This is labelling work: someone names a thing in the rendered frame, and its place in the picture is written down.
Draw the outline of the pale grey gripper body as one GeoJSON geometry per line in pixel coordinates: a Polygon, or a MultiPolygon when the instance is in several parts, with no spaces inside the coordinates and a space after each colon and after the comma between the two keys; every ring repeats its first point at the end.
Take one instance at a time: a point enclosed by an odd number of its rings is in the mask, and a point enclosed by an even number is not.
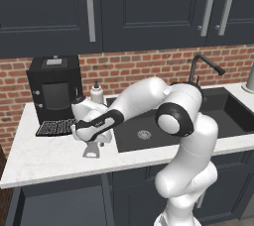
{"type": "Polygon", "coordinates": [[[87,143],[87,147],[84,150],[84,158],[99,159],[100,158],[100,148],[104,146],[104,142],[95,141],[87,143]]]}

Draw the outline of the dark open drawer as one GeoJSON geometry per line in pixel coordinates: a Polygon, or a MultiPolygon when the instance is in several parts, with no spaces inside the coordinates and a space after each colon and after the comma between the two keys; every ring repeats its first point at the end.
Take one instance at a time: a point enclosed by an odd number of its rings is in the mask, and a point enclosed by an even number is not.
{"type": "Polygon", "coordinates": [[[107,175],[15,187],[5,226],[115,226],[107,175]]]}

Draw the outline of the white soap dispenser bottle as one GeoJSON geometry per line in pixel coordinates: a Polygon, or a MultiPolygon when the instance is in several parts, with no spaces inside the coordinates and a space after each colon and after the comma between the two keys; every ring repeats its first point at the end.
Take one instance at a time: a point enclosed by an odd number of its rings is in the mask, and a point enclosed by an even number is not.
{"type": "Polygon", "coordinates": [[[94,81],[94,85],[92,86],[92,88],[90,90],[90,99],[96,103],[103,103],[104,102],[103,89],[98,84],[97,80],[94,81]]]}

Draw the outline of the black coffee machine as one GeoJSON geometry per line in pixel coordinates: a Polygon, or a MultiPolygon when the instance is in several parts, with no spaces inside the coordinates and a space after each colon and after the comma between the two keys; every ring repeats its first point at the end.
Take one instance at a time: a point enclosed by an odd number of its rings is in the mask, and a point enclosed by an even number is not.
{"type": "Polygon", "coordinates": [[[40,123],[36,136],[69,135],[75,123],[71,102],[82,94],[78,56],[35,57],[27,77],[40,123]]]}

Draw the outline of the dark lower cupboard door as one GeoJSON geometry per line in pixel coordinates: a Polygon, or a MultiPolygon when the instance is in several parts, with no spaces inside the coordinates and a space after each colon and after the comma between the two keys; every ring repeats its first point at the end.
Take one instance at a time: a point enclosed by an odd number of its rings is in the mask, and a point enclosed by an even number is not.
{"type": "Polygon", "coordinates": [[[254,193],[254,150],[214,156],[217,182],[204,195],[193,215],[201,225],[239,218],[254,193]]]}
{"type": "Polygon", "coordinates": [[[115,226],[154,226],[167,200],[155,187],[155,176],[166,164],[109,173],[115,226]]]}

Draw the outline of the black tap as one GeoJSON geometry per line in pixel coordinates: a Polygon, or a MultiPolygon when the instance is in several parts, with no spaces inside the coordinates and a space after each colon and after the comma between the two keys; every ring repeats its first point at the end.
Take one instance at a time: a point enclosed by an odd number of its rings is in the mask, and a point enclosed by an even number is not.
{"type": "Polygon", "coordinates": [[[225,74],[225,70],[222,67],[220,67],[219,65],[214,63],[208,57],[198,54],[193,58],[192,63],[191,63],[189,82],[192,82],[192,80],[193,80],[195,67],[196,67],[197,61],[199,59],[203,60],[206,64],[208,64],[210,67],[212,67],[218,73],[218,75],[223,76],[225,74]]]}

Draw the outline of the wide dark upper cupboard door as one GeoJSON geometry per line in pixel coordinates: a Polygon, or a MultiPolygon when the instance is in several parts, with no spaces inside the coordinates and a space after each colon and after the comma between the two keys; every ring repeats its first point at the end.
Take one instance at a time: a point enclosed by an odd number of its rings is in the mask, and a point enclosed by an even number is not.
{"type": "Polygon", "coordinates": [[[96,42],[86,0],[0,0],[0,58],[100,53],[100,0],[93,0],[96,42]]]}

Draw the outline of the black sink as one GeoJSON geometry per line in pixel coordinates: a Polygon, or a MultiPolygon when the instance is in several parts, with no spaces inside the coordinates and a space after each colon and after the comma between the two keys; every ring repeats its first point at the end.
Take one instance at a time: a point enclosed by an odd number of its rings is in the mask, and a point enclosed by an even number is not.
{"type": "MultiPolygon", "coordinates": [[[[254,113],[226,88],[203,90],[200,112],[218,125],[218,138],[254,134],[254,113]]],[[[180,138],[167,135],[155,122],[152,109],[113,129],[119,153],[178,145],[180,138]]]]}

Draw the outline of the grey round stand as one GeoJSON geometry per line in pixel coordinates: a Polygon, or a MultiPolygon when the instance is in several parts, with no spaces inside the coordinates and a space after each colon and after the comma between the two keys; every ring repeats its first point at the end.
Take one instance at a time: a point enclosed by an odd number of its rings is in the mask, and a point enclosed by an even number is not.
{"type": "Polygon", "coordinates": [[[252,65],[247,82],[243,83],[241,87],[246,92],[254,94],[254,63],[252,65]]]}

